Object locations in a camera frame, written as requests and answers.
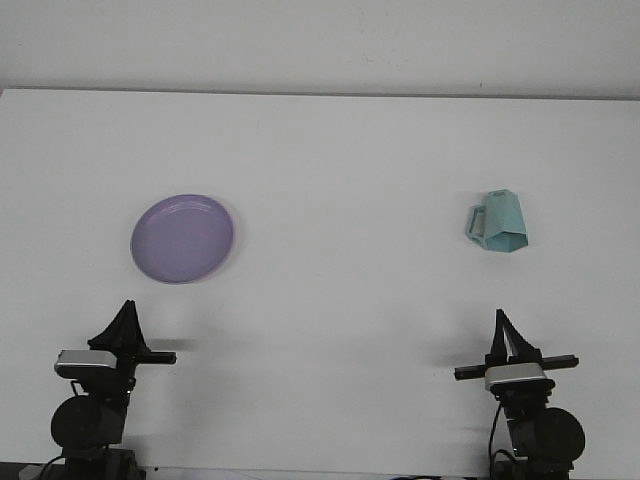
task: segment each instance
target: plate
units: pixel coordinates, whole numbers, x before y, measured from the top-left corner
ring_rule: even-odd
[[[131,236],[133,260],[146,275],[186,283],[213,272],[229,254],[233,222],[204,195],[176,195],[147,210]]]

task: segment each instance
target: mug handle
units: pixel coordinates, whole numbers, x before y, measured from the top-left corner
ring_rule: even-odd
[[[478,235],[477,233],[473,233],[473,227],[476,224],[476,218],[478,214],[484,213],[484,208],[485,208],[484,205],[476,205],[475,207],[473,207],[473,213],[469,215],[469,221],[467,222],[467,230],[465,232],[469,240],[477,243],[480,246],[482,246],[484,235]]]

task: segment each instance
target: mug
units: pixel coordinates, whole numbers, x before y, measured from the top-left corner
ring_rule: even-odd
[[[489,192],[467,222],[467,237],[485,250],[513,252],[529,244],[518,196],[509,190]]]

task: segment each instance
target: cable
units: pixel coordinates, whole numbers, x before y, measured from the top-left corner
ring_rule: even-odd
[[[502,404],[498,404],[498,409],[496,410],[496,415],[493,417],[493,425],[491,426],[491,434],[489,435],[489,450],[488,450],[488,458],[489,458],[489,480],[493,479],[493,436],[496,433],[496,425],[498,425],[498,417],[500,416],[500,410],[502,410]]]
[[[493,452],[493,455],[491,455],[491,461],[495,463],[496,461],[496,457],[502,454],[505,457],[507,457],[509,460],[511,460],[511,463],[513,463],[514,465],[518,465],[518,461],[516,460],[516,457],[514,457],[513,455],[511,455],[509,452],[507,452],[506,450],[503,450],[502,448],[500,450],[496,450],[495,452]]]
[[[47,471],[47,468],[49,468],[49,466],[53,463],[53,462],[57,462],[58,460],[60,460],[61,458],[64,458],[62,455],[58,455],[55,458],[52,458],[51,460],[49,460],[47,463],[44,464],[44,466],[42,467],[42,470],[40,470],[40,474],[38,475],[38,480],[44,480],[44,474]]]

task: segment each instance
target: camera mount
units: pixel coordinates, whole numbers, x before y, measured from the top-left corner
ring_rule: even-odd
[[[511,356],[507,352],[505,336]],[[484,377],[485,388],[500,402],[508,419],[513,452],[520,459],[499,451],[511,461],[497,462],[494,470],[496,454],[491,452],[490,442],[491,477],[498,480],[569,478],[572,462],[584,450],[585,435],[578,420],[569,412],[546,407],[555,382],[547,378],[544,371],[576,365],[578,358],[574,355],[543,357],[538,348],[518,333],[504,311],[497,310],[493,343],[491,351],[485,355],[485,363],[459,367],[454,372],[456,380]]]
[[[65,458],[59,480],[144,480],[131,450],[110,449],[122,441],[127,408],[140,364],[174,364],[175,352],[147,347],[135,302],[127,300],[109,326],[87,342],[89,350],[63,350],[54,366],[71,379],[74,396],[56,410],[51,436]],[[80,385],[85,395],[78,394]]]

